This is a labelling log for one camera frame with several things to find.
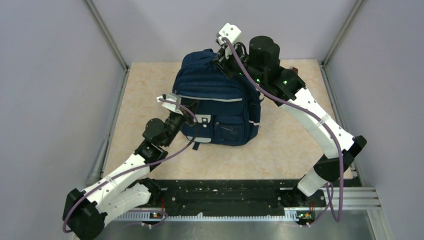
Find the table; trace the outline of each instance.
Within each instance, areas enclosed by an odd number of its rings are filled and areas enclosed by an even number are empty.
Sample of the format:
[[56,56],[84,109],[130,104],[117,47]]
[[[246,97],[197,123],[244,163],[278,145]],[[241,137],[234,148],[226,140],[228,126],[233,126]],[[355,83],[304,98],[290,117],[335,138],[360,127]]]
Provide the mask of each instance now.
[[[285,68],[294,66],[314,98],[334,118],[333,109],[316,59],[281,60]],[[143,141],[146,123],[165,120],[169,112],[156,97],[169,93],[181,62],[133,63],[104,168],[104,176],[121,165]],[[188,143],[179,133],[170,147],[175,153]],[[243,146],[201,144],[198,150],[182,154],[159,165],[146,177],[154,179],[299,179],[323,155],[320,146],[300,123],[270,101],[261,104],[257,137]],[[351,179],[350,169],[345,178]]]

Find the beige tabletop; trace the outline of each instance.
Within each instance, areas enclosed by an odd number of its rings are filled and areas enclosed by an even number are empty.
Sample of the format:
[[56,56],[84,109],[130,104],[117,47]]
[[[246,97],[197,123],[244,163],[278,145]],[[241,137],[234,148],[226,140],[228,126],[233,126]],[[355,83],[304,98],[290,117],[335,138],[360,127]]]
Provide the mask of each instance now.
[[[316,59],[281,60],[299,69],[317,102],[333,118]],[[104,176],[121,165],[143,141],[148,120],[165,120],[169,112],[156,97],[169,93],[181,62],[133,63],[122,99]],[[175,153],[188,143],[179,133],[166,150]],[[154,179],[298,179],[323,155],[320,146],[291,115],[269,99],[261,104],[257,137],[243,146],[201,144],[166,161],[146,177]],[[351,179],[350,169],[344,174]]]

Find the gray panel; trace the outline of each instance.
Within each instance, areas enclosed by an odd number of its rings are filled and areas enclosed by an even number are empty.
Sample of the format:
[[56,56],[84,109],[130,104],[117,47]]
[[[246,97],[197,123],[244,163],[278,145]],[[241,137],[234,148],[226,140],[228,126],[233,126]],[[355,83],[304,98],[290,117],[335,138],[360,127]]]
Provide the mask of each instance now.
[[237,25],[248,44],[272,37],[283,59],[323,59],[355,0],[94,0],[127,62],[181,61],[217,50],[215,34]]
[[368,1],[328,72],[395,239],[422,239],[424,1]]
[[147,227],[122,226],[113,221],[98,240],[374,240],[366,211],[344,212],[336,223],[330,213],[317,225],[299,228],[293,222],[165,222],[149,230]]
[[123,71],[81,0],[1,1],[0,42],[0,239],[64,239]]

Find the navy blue backpack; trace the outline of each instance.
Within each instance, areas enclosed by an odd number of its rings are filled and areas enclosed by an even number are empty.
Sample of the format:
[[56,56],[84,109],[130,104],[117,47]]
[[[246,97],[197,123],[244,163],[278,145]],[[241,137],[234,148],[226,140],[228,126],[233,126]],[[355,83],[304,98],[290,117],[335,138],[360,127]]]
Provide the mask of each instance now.
[[[240,146],[258,134],[261,119],[258,91],[244,76],[228,79],[212,63],[215,56],[212,49],[186,55],[172,87],[172,92],[183,99],[199,101],[194,149],[199,143]],[[185,124],[181,132],[191,140],[196,126]]]

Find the gray floor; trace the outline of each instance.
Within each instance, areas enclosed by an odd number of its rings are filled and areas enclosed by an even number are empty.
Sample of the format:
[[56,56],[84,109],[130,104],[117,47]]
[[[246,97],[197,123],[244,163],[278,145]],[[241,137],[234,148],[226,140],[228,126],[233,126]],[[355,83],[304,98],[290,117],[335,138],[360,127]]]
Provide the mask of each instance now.
[[345,211],[341,223],[327,212],[312,228],[289,222],[165,222],[149,230],[129,222],[110,223],[98,240],[375,240],[366,211]]

